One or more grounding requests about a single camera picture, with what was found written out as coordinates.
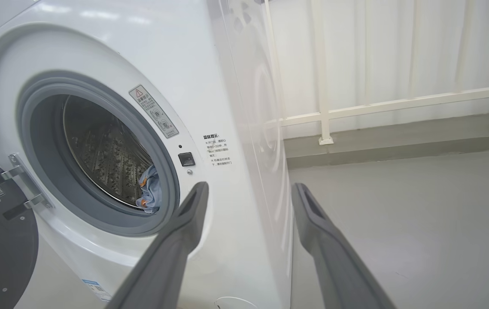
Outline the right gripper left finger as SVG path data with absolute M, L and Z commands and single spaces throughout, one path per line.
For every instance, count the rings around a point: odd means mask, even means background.
M 146 249 L 108 309 L 175 309 L 188 255 L 201 240 L 209 186 L 198 182 Z

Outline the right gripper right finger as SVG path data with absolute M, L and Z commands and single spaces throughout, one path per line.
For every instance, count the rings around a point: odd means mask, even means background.
M 292 186 L 302 246 L 313 257 L 327 309 L 393 309 L 394 303 L 303 183 Z

